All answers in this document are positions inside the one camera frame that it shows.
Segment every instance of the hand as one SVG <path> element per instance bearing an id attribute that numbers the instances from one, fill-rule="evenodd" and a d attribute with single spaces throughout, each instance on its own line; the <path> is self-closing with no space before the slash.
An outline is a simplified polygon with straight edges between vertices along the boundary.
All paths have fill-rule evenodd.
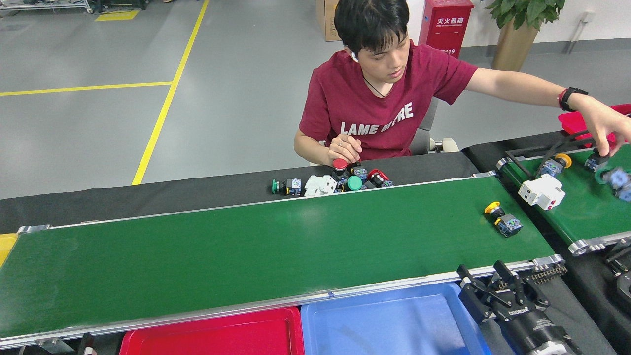
<path id="1" fill-rule="evenodd" d="M 329 146 L 329 165 L 337 158 L 345 159 L 349 163 L 354 163 L 362 152 L 362 141 L 349 135 L 339 135 L 331 140 Z"/>
<path id="2" fill-rule="evenodd" d="M 631 141 L 631 118 L 587 95 L 572 94 L 570 102 L 581 112 L 587 129 L 596 140 L 600 156 L 612 157 L 622 147 L 625 139 Z M 616 140 L 612 147 L 607 141 L 610 133 L 614 134 Z"/>

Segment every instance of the red t-shirt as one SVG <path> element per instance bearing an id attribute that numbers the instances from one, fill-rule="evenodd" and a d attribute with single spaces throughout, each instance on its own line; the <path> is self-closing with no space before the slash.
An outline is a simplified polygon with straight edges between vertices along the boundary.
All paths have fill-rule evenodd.
<path id="1" fill-rule="evenodd" d="M 477 67 L 427 45 L 410 44 L 403 77 L 386 97 L 364 84 L 362 69 L 338 51 L 314 69 L 300 130 L 326 146 L 340 133 L 362 141 L 362 160 L 410 155 L 410 143 L 432 96 L 450 105 Z"/>

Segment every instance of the green conveyor belt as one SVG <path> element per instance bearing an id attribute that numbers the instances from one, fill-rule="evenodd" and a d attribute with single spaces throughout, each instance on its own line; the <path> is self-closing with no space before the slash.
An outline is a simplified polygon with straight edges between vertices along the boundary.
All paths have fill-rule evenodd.
<path id="1" fill-rule="evenodd" d="M 584 150 L 568 154 L 572 158 L 572 166 L 557 176 L 566 194 L 561 204 L 549 211 L 533 207 L 541 212 L 568 245 L 581 239 L 631 231 L 631 203 L 615 197 L 608 185 L 596 182 L 594 173 L 584 167 L 592 152 Z M 522 164 L 534 173 L 541 159 L 524 160 Z M 624 145 L 609 160 L 608 166 L 631 169 L 631 146 Z M 527 179 L 526 174 L 512 162 L 504 165 L 501 173 L 517 187 Z"/>
<path id="2" fill-rule="evenodd" d="M 0 339 L 553 254 L 494 176 L 53 228 L 0 268 Z"/>

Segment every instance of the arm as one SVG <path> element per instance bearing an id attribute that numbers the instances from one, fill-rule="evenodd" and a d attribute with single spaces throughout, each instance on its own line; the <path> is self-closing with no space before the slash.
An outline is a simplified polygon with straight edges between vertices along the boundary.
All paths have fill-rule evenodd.
<path id="1" fill-rule="evenodd" d="M 317 140 L 298 130 L 293 138 L 293 149 L 299 156 L 312 163 L 332 166 L 337 158 L 343 158 L 350 163 L 358 161 L 362 143 L 352 136 L 339 135 L 333 138 L 330 147 L 324 147 Z"/>
<path id="2" fill-rule="evenodd" d="M 523 104 L 558 107 L 558 95 L 564 87 L 525 73 L 478 68 L 467 90 Z M 602 155 L 615 154 L 624 140 L 631 141 L 631 119 L 614 111 L 593 97 L 573 93 L 568 104 L 583 116 L 587 129 Z M 616 145 L 610 150 L 607 135 L 614 132 Z"/>

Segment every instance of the plant pot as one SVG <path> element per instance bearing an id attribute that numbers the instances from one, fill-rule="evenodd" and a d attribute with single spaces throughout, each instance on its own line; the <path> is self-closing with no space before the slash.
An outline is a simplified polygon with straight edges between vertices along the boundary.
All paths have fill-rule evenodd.
<path id="1" fill-rule="evenodd" d="M 517 30 L 513 28 L 513 20 L 508 22 L 500 32 L 497 50 L 491 68 L 499 70 L 519 71 L 524 64 L 530 48 L 533 46 L 537 30 L 526 22 Z"/>

